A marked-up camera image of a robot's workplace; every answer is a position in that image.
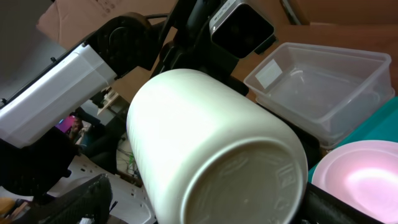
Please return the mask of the large pink plate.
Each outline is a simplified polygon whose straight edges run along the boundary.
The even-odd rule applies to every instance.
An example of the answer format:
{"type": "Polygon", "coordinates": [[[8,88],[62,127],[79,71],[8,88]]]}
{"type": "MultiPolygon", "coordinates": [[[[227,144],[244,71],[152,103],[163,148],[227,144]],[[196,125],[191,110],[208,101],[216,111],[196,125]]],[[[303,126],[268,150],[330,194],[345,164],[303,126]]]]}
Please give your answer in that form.
{"type": "Polygon", "coordinates": [[[383,223],[397,223],[397,143],[356,141],[329,152],[312,184],[383,223]]]}

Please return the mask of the white cup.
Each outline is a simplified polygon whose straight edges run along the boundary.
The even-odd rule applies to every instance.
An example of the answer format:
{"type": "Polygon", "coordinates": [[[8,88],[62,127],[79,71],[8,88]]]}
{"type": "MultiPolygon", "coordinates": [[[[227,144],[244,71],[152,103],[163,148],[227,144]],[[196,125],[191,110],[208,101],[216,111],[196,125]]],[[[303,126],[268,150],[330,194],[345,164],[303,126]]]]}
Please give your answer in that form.
{"type": "Polygon", "coordinates": [[[127,134],[159,223],[293,223],[308,166],[282,120],[202,72],[136,93],[127,134]]]}

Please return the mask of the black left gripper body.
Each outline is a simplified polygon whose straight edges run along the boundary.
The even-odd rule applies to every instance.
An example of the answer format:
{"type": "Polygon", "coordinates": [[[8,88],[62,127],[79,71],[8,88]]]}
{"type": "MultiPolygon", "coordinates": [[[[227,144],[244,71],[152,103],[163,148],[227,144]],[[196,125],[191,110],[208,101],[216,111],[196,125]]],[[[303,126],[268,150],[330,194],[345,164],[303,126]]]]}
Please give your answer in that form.
{"type": "Polygon", "coordinates": [[[209,21],[225,2],[177,1],[163,25],[159,39],[164,41],[172,27],[177,32],[172,41],[162,44],[153,77],[169,70],[187,68],[201,71],[243,96],[248,94],[249,88],[231,75],[241,58],[211,41],[209,21]]]}

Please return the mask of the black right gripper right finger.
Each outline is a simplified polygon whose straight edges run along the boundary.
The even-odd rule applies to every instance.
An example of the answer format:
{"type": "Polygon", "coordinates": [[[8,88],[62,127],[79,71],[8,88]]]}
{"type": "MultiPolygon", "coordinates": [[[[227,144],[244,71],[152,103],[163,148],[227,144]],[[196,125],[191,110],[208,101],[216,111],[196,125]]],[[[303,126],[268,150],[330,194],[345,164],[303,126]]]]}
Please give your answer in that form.
{"type": "Polygon", "coordinates": [[[311,183],[307,184],[295,223],[382,224],[311,183]]]}

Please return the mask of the clear plastic bin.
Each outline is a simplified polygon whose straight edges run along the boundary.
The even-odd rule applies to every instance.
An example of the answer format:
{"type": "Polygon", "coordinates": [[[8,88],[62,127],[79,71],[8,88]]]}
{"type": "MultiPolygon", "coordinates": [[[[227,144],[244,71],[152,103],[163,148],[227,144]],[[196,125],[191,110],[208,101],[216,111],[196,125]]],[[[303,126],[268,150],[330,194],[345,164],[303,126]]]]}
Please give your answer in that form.
{"type": "Polygon", "coordinates": [[[286,42],[245,79],[256,101],[333,149],[395,94],[391,56],[286,42]]]}

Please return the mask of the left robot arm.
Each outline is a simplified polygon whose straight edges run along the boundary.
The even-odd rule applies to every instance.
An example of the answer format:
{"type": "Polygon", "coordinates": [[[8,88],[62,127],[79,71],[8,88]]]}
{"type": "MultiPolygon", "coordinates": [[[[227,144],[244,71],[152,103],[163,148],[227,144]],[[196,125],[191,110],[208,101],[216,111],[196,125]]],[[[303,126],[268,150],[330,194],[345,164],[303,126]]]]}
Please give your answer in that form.
{"type": "Polygon", "coordinates": [[[129,12],[90,33],[31,82],[1,102],[1,186],[45,195],[76,147],[56,125],[86,100],[137,67],[156,76],[190,68],[246,95],[231,76],[238,61],[275,42],[275,29],[249,1],[177,1],[167,14],[129,12]]]}

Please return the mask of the teal plastic tray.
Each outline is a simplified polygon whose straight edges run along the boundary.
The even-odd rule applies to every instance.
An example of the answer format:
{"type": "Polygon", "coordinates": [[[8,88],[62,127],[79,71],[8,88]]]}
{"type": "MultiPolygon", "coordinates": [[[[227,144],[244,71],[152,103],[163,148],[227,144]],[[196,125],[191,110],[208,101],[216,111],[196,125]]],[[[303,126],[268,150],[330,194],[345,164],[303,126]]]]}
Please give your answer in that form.
{"type": "Polygon", "coordinates": [[[322,189],[397,182],[397,98],[389,100],[308,172],[308,181],[322,189]]]}

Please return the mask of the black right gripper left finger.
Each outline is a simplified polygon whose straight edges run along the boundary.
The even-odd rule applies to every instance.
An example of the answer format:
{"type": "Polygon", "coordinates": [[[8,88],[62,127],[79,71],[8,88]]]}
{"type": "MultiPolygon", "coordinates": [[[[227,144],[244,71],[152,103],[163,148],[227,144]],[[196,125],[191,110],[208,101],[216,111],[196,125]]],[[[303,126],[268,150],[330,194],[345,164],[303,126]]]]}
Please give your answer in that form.
{"type": "Polygon", "coordinates": [[[82,218],[94,223],[106,223],[113,193],[106,174],[100,174],[46,205],[32,207],[16,224],[69,224],[82,218]]]}

